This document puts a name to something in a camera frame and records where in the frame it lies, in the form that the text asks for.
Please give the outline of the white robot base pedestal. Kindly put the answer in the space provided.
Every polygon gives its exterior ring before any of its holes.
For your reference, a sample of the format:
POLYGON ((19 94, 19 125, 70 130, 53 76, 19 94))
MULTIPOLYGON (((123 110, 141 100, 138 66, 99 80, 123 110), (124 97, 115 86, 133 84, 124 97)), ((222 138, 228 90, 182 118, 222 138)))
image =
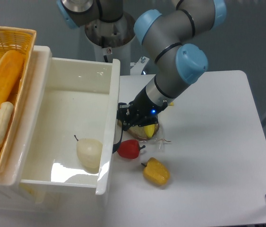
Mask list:
POLYGON ((115 22, 103 22, 99 19, 85 25, 85 34, 93 46, 96 61, 111 63, 120 61, 120 75, 142 75, 149 58, 142 56, 137 62, 131 60, 131 44, 135 40, 134 18, 124 12, 115 22))

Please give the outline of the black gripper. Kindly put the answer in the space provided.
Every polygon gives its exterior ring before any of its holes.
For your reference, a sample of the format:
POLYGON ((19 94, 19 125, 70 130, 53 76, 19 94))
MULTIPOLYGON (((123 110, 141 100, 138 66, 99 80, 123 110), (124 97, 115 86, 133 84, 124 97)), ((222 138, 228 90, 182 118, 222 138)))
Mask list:
POLYGON ((154 103, 143 88, 131 102, 118 103, 117 120, 121 128, 127 131, 133 126, 143 127, 158 123, 158 114, 166 109, 168 100, 163 97, 158 104, 154 103))

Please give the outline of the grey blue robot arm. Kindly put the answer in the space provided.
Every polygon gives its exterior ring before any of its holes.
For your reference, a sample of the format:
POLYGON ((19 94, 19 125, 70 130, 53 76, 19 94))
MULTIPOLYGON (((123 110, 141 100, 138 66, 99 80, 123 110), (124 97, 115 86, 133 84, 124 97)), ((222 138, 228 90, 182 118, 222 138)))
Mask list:
POLYGON ((223 0, 177 0, 167 16, 151 9, 138 19, 121 0, 59 0, 57 6, 69 27, 85 28, 97 61, 118 59, 128 73, 130 44, 137 39, 158 67, 133 101, 118 105, 124 131, 157 123, 158 114, 207 70, 206 55, 188 40, 216 28, 227 14, 223 0))

